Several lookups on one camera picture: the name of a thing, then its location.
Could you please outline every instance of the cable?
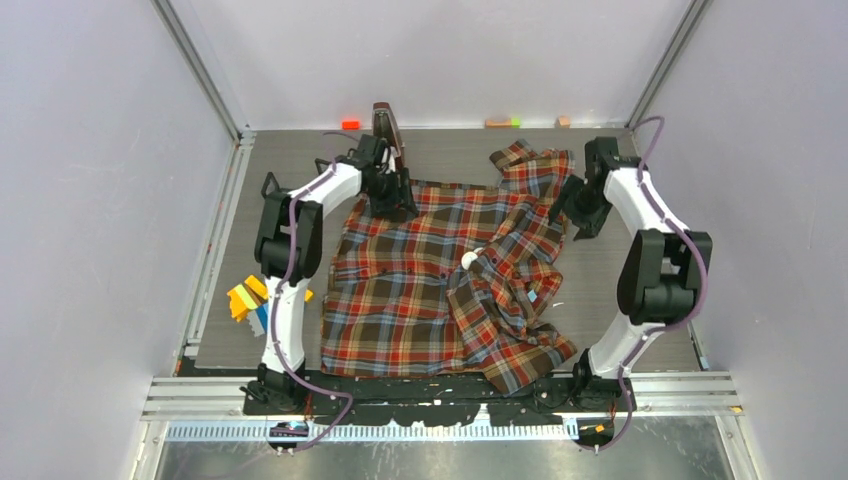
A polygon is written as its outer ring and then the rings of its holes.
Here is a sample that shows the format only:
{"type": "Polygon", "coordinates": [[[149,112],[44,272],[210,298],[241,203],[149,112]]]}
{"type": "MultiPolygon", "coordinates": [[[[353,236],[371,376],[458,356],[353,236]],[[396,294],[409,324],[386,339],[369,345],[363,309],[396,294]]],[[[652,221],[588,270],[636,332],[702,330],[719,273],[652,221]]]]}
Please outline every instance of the cable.
{"type": "Polygon", "coordinates": [[[642,338],[639,340],[636,346],[633,347],[633,350],[627,355],[627,357],[624,358],[624,361],[621,362],[621,365],[619,365],[618,386],[624,393],[624,401],[627,405],[627,418],[624,421],[624,426],[621,427],[621,430],[615,437],[612,438],[612,440],[610,440],[604,446],[595,446],[596,454],[607,450],[616,443],[618,443],[621,437],[624,436],[625,433],[627,433],[628,429],[630,429],[630,424],[633,420],[633,401],[630,399],[630,392],[627,391],[627,385],[624,383],[624,372],[627,366],[630,364],[630,362],[633,361],[634,358],[639,356],[642,349],[645,347],[645,344],[648,342],[648,339],[651,338],[651,335],[655,333],[666,333],[674,330],[679,330],[689,325],[689,322],[691,322],[693,318],[695,318],[696,316],[698,316],[699,313],[701,313],[701,308],[703,308],[704,300],[707,297],[707,266],[704,262],[704,257],[701,255],[701,252],[695,246],[695,242],[693,242],[692,239],[689,238],[688,235],[686,235],[686,232],[684,232],[683,229],[680,228],[676,223],[666,218],[666,212],[659,206],[657,199],[654,198],[654,195],[648,189],[648,186],[642,182],[642,179],[644,177],[644,170],[647,166],[648,157],[654,151],[654,147],[656,146],[657,141],[660,138],[660,134],[662,134],[663,127],[665,126],[665,118],[660,115],[648,117],[634,125],[633,128],[630,129],[630,131],[635,132],[637,128],[641,127],[642,125],[645,125],[648,122],[658,122],[659,125],[657,125],[657,130],[654,132],[654,136],[651,139],[651,143],[649,143],[648,148],[645,149],[645,153],[644,155],[642,155],[642,160],[639,162],[639,165],[636,170],[636,175],[639,180],[639,189],[645,195],[645,198],[648,200],[648,203],[650,203],[651,208],[653,208],[654,212],[656,212],[656,214],[660,218],[662,218],[663,223],[668,226],[668,228],[670,228],[678,237],[680,237],[680,239],[683,241],[689,251],[692,252],[692,258],[695,259],[695,264],[698,267],[698,276],[701,279],[701,289],[698,292],[698,298],[695,300],[695,305],[692,307],[692,310],[689,311],[689,313],[685,317],[683,317],[683,320],[672,325],[666,325],[664,327],[656,327],[647,330],[642,335],[642,338]]]}
{"type": "Polygon", "coordinates": [[[330,149],[330,144],[325,140],[328,136],[335,135],[338,137],[345,137],[353,140],[354,142],[358,142],[359,139],[354,137],[353,135],[345,132],[324,132],[321,134],[321,143],[324,144],[324,152],[327,154],[327,158],[329,159],[330,168],[333,169],[333,172],[336,171],[336,156],[333,155],[333,151],[330,149]]]}
{"type": "MultiPolygon", "coordinates": [[[[350,138],[350,139],[353,139],[353,140],[358,140],[357,138],[353,137],[352,135],[348,135],[348,134],[342,133],[342,132],[324,132],[321,136],[322,136],[322,138],[326,138],[327,135],[340,135],[340,136],[347,137],[347,138],[350,138]]],[[[335,159],[335,157],[332,157],[332,160],[331,160],[331,163],[330,163],[330,168],[327,171],[325,171],[323,175],[318,177],[318,181],[311,188],[320,187],[321,185],[326,183],[327,180],[329,180],[333,175],[335,175],[335,173],[336,173],[336,159],[335,159]]],[[[301,189],[295,196],[293,196],[291,201],[289,202],[289,224],[291,225],[291,227],[290,227],[291,232],[289,233],[289,239],[290,239],[290,241],[289,241],[289,252],[290,252],[290,254],[289,254],[289,264],[286,267],[286,273],[283,275],[282,280],[280,280],[280,283],[277,284],[277,288],[274,291],[274,301],[271,303],[271,308],[268,312],[268,316],[271,317],[271,320],[268,324],[268,329],[270,330],[270,334],[271,334],[271,343],[274,345],[274,353],[277,354],[277,358],[280,360],[280,363],[283,365],[283,369],[286,371],[286,373],[289,374],[289,376],[295,382],[297,382],[298,384],[300,384],[302,387],[306,388],[307,390],[311,390],[315,393],[320,393],[320,394],[326,395],[328,397],[336,397],[336,396],[342,397],[342,398],[346,399],[347,402],[345,402],[345,406],[344,406],[344,408],[342,408],[342,411],[338,414],[338,416],[336,416],[335,419],[333,419],[332,422],[330,422],[330,425],[328,425],[327,428],[324,429],[323,432],[321,432],[315,438],[306,442],[305,444],[299,445],[299,446],[297,446],[293,449],[290,449],[289,450],[290,453],[302,452],[304,450],[307,450],[307,449],[315,446],[315,444],[318,443],[319,440],[321,440],[322,438],[327,436],[327,434],[329,434],[330,431],[332,431],[332,429],[335,428],[336,425],[338,425],[339,422],[342,421],[342,418],[344,418],[344,416],[347,415],[347,413],[350,411],[351,407],[353,406],[353,395],[351,395],[350,393],[338,392],[338,391],[334,391],[334,390],[327,390],[327,389],[321,388],[317,385],[313,385],[313,384],[307,382],[306,380],[300,378],[297,375],[297,373],[295,373],[294,370],[289,366],[289,364],[286,363],[285,355],[283,355],[283,351],[280,349],[280,341],[277,338],[277,329],[276,329],[277,316],[275,315],[275,313],[277,312],[277,307],[278,307],[278,304],[279,304],[279,301],[280,301],[280,296],[281,296],[282,291],[283,291],[283,286],[285,286],[286,282],[288,282],[289,278],[291,277],[292,271],[294,271],[294,258],[296,256],[295,252],[297,252],[297,240],[296,240],[297,239],[297,222],[294,221],[294,219],[297,218],[295,216],[295,207],[297,206],[298,200],[300,200],[301,198],[305,197],[306,195],[308,195],[309,193],[312,192],[311,188],[310,188],[309,185],[307,185],[305,188],[301,189]]]]}

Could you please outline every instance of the plaid shirt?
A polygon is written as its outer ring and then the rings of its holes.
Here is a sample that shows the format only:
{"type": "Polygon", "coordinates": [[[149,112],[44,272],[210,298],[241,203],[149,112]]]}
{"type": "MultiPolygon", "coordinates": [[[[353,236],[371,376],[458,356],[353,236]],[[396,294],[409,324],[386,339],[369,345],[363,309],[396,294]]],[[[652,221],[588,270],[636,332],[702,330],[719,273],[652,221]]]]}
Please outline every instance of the plaid shirt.
{"type": "Polygon", "coordinates": [[[562,225],[547,213],[571,173],[564,151],[523,140],[493,153],[498,187],[413,181],[420,215],[354,206],[333,260],[322,368],[334,375],[477,371],[511,393],[562,364],[574,344],[539,320],[562,282],[562,225]],[[462,255],[482,248],[465,270],[462,255]]]}

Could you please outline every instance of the wooden block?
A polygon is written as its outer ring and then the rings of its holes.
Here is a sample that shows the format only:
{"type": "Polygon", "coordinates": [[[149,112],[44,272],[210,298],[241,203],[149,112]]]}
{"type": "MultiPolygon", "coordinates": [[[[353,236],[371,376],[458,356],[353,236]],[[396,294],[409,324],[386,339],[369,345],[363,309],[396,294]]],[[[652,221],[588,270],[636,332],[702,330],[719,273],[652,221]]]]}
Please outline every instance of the wooden block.
{"type": "Polygon", "coordinates": [[[233,288],[227,292],[227,296],[230,297],[230,316],[232,316],[237,322],[241,322],[247,318],[247,313],[250,309],[244,304],[244,301],[241,299],[241,296],[238,294],[236,289],[233,288]]]}
{"type": "Polygon", "coordinates": [[[250,294],[250,292],[244,288],[244,285],[236,285],[236,288],[232,289],[241,299],[242,303],[248,310],[254,310],[259,306],[259,299],[250,294]]]}
{"type": "Polygon", "coordinates": [[[488,118],[486,119],[486,128],[520,128],[520,118],[488,118]]]}
{"type": "Polygon", "coordinates": [[[342,120],[342,130],[359,130],[359,120],[347,119],[342,120]]]}
{"type": "Polygon", "coordinates": [[[262,297],[264,300],[268,300],[268,288],[265,287],[265,284],[262,283],[261,280],[251,275],[247,277],[247,280],[245,280],[244,283],[246,283],[248,288],[253,290],[254,293],[262,297]]]}

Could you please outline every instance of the metal floor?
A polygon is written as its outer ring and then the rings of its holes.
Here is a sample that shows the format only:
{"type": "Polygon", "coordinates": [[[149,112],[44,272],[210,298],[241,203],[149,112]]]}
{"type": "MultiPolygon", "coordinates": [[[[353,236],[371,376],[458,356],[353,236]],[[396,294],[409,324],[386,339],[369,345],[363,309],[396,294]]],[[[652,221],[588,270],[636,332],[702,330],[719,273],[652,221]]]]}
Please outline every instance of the metal floor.
{"type": "MultiPolygon", "coordinates": [[[[494,129],[494,130],[408,130],[406,164],[413,178],[443,182],[494,185],[500,174],[489,162],[495,150],[518,138],[536,151],[545,148],[573,152],[575,172],[583,174],[583,145],[599,135],[621,136],[623,154],[635,154],[629,134],[623,129],[494,129]]],[[[198,367],[255,368],[265,346],[265,337],[254,337],[247,322],[236,323],[229,313],[227,291],[248,275],[259,275],[253,260],[253,245],[262,213],[260,188],[268,171],[281,186],[297,188],[316,176],[313,160],[330,158],[355,146],[349,139],[324,137],[318,131],[259,132],[245,174],[223,263],[214,287],[211,308],[197,355],[198,367]]],[[[327,289],[327,268],[335,252],[342,223],[354,200],[332,212],[324,222],[324,256],[310,283],[315,298],[306,306],[304,350],[307,368],[320,367],[321,299],[327,289]]],[[[570,228],[565,248],[555,265],[563,284],[543,315],[581,349],[598,341],[617,311],[615,288],[624,258],[630,248],[627,229],[613,210],[598,238],[571,241],[577,229],[570,228]]],[[[570,368],[575,356],[563,368],[570,368]]],[[[686,331],[661,336],[648,349],[634,371],[699,370],[692,342],[686,331]]]]}
{"type": "Polygon", "coordinates": [[[166,441],[156,478],[733,478],[714,417],[635,418],[626,435],[598,456],[568,441],[329,443],[293,457],[266,443],[166,441]]]}

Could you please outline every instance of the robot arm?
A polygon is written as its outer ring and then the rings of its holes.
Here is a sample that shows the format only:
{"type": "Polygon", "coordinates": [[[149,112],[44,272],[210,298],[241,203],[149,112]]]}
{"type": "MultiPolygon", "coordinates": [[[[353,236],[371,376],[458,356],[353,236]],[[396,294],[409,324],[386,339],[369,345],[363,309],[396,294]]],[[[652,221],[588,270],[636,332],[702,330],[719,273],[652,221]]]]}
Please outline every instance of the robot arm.
{"type": "Polygon", "coordinates": [[[629,376],[645,349],[695,307],[702,288],[698,267],[667,221],[689,236],[705,266],[712,250],[707,233],[691,231],[669,211],[650,173],[639,170],[640,158],[619,155],[615,138],[588,142],[585,154],[586,181],[568,178],[549,220],[565,213],[580,228],[576,240],[593,238],[614,206],[633,240],[618,280],[619,311],[601,340],[575,365],[576,395],[582,390],[620,390],[616,379],[621,367],[624,377],[629,376]]]}
{"type": "Polygon", "coordinates": [[[403,167],[403,146],[398,143],[400,137],[387,104],[375,105],[374,134],[362,135],[357,148],[337,157],[335,165],[302,188],[280,188],[271,173],[265,179],[265,206],[254,257],[269,293],[276,298],[270,302],[275,307],[269,312],[269,334],[258,378],[245,389],[263,403],[294,410],[303,401],[305,392],[286,374],[280,355],[292,371],[303,373],[304,297],[321,261],[324,218],[360,193],[368,196],[373,216],[418,214],[409,171],[403,167]]]}

